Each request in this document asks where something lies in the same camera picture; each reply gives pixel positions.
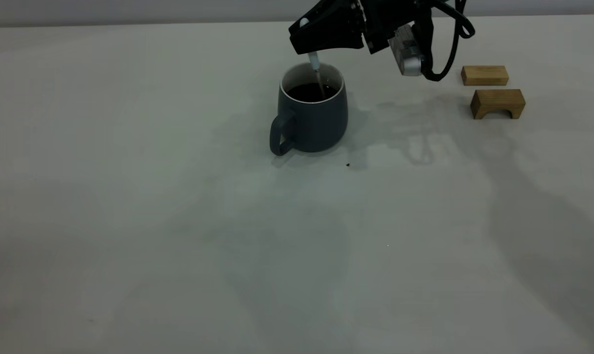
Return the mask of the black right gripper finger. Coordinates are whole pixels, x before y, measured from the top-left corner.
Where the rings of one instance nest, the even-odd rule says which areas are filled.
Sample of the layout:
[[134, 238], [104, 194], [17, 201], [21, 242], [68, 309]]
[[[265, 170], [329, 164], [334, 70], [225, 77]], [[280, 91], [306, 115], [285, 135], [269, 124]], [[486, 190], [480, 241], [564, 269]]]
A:
[[338, 20], [362, 23], [362, 8], [359, 0], [319, 0], [302, 18], [310, 22]]
[[353, 20], [335, 18], [318, 19], [300, 26], [295, 22], [289, 28], [290, 42], [297, 54], [329, 49], [361, 49], [362, 32]]

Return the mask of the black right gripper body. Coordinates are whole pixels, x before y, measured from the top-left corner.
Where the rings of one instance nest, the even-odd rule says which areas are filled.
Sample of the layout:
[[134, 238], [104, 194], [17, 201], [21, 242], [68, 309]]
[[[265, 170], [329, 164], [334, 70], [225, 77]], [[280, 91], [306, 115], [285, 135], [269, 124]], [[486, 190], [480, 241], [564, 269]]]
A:
[[362, 0], [363, 35], [369, 53], [389, 47], [395, 30], [409, 22], [431, 17], [428, 0]]

